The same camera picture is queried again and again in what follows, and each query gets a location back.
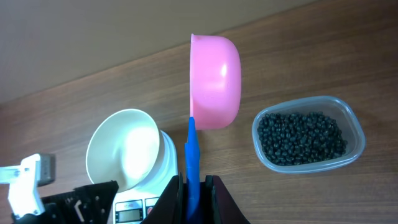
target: scale platform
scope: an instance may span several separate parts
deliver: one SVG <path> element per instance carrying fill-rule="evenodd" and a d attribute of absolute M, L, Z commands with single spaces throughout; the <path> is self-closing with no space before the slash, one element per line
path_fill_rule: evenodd
<path fill-rule="evenodd" d="M 116 194 L 113 223 L 138 224 L 152 211 L 170 179 L 178 174 L 177 152 L 172 139 L 161 131 L 164 150 L 159 150 L 155 165 L 139 184 Z"/>

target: wooden table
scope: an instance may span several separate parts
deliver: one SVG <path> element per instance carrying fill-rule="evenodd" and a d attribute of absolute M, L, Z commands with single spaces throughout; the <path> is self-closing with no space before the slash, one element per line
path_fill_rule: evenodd
<path fill-rule="evenodd" d="M 239 50 L 242 101 L 232 125 L 198 133 L 201 177 L 221 176 L 251 223 L 398 223 L 398 2 L 320 1 L 220 35 Z M 172 137 L 184 172 L 189 55 L 185 44 L 1 105 L 0 164 L 55 153 L 57 180 L 41 196 L 90 184 L 91 135 L 112 113 L 139 108 Z M 263 166 L 252 143 L 255 115 L 317 95 L 352 107 L 367 139 L 363 155 L 316 174 Z M 7 189 L 1 223 L 11 222 Z"/>

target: gray wall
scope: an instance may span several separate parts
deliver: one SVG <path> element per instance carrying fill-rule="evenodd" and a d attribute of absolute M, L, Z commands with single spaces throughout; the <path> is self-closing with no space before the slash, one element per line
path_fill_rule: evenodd
<path fill-rule="evenodd" d="M 0 103 L 315 0 L 2 0 Z"/>

